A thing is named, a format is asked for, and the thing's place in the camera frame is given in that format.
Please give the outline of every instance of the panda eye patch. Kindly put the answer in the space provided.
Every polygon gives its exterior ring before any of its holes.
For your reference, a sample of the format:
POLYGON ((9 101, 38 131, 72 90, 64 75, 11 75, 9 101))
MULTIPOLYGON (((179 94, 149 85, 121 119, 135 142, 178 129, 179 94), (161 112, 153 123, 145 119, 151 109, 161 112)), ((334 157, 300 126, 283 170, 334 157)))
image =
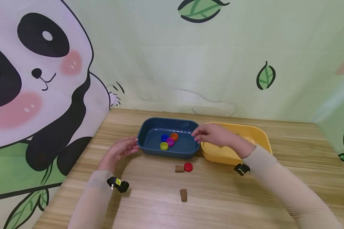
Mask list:
POLYGON ((12 101, 22 88, 22 80, 15 67, 0 51, 0 107, 12 101))
POLYGON ((19 22, 17 33, 20 42, 39 55, 63 57, 69 53, 69 40, 64 31, 42 14, 24 15, 19 22))

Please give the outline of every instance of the panda nose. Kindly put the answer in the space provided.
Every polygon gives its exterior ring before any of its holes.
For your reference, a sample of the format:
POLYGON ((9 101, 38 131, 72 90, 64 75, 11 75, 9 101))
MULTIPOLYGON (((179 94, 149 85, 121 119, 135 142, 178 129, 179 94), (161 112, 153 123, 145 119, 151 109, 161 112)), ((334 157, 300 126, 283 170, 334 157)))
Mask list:
POLYGON ((42 75, 42 70, 39 68, 35 68, 32 70, 32 76, 36 79, 40 78, 42 75))

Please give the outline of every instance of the beige sleeve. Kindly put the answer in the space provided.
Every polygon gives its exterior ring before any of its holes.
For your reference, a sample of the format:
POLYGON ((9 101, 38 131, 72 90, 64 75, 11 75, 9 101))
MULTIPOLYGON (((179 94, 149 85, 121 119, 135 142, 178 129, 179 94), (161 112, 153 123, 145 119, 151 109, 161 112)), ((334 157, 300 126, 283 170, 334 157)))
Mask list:
POLYGON ((300 229, 343 228, 327 205, 261 146, 243 162, 257 181, 277 196, 300 229))
POLYGON ((94 171, 75 207, 69 222, 69 229, 101 229, 112 190, 107 179, 113 176, 109 171, 94 171))

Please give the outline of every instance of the tabletop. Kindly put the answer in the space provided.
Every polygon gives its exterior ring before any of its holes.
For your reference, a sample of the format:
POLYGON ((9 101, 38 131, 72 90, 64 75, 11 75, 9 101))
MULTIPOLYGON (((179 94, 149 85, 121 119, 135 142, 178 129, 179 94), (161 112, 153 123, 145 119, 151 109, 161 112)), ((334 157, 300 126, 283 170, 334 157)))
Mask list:
MULTIPOLYGON (((278 161, 305 182, 331 208, 344 227, 344 165, 313 123, 224 118, 128 109, 112 109, 41 215, 34 229, 67 228, 89 176, 119 138, 138 135, 151 117, 256 126, 269 137, 278 161)), ((193 171, 175 173, 186 161, 137 152, 120 161, 115 175, 130 183, 114 191, 104 228, 297 228, 273 194, 234 166, 207 161, 201 153, 189 160, 193 171), (187 202, 181 202, 187 189, 187 202)))

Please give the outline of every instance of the yellow container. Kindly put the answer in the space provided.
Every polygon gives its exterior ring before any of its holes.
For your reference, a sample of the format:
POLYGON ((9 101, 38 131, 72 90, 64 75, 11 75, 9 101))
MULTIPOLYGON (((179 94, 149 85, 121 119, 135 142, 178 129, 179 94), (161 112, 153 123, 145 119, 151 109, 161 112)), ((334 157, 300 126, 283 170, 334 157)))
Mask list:
MULTIPOLYGON (((269 143, 268 136, 264 131, 261 129, 254 127, 254 126, 245 126, 239 124, 230 124, 230 123, 222 123, 222 122, 208 122, 208 123, 215 123, 218 125, 223 126, 224 128, 228 129, 229 131, 240 135, 244 139, 248 140, 252 144, 261 145, 264 149, 268 150, 271 154, 273 154, 271 150, 271 146, 269 143)), ((240 157, 236 154, 234 150, 230 147, 218 147, 216 145, 202 142, 201 148, 203 150, 203 156, 206 160, 211 162, 219 162, 224 164, 232 164, 237 165, 241 162, 240 157)))

